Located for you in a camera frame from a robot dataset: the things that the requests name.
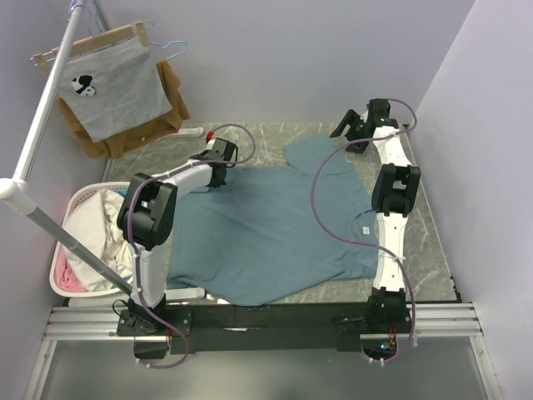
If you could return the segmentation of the blue t shirt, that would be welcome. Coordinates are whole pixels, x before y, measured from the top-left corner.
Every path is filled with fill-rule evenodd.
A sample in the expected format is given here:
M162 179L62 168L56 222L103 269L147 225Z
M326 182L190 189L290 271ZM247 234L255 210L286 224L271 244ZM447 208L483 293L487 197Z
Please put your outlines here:
M240 165L225 186L178 200L168 287L258 306L375 276L375 213L354 167L324 134L283 152L284 166Z

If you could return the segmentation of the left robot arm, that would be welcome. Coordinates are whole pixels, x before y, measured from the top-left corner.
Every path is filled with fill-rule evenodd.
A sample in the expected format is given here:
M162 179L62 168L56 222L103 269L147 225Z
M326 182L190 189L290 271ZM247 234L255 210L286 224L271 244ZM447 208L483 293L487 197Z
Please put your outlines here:
M155 335L166 327L166 274L155 248L172 232L177 200L199 188L225 185L227 169L237 163L238 146L212 138L203 152L180 167L153 176L134 175L117 217L117 226L133 251L132 293L120 328Z

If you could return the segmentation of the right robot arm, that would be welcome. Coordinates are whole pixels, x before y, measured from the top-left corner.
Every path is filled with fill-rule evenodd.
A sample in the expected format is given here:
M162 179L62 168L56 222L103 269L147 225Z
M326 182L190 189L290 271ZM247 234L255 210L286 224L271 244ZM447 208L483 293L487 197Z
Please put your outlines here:
M406 225L415 207L421 170L409 161L401 143L401 135L412 127L402 128L391 116L392 103L374 98L362 114L350 109L330 134L331 138L344 136L351 153L363 153L372 144L381 162L371 194L378 226L378 262L365 314L366 325L377 333L414 327L407 304L413 296L402 268Z

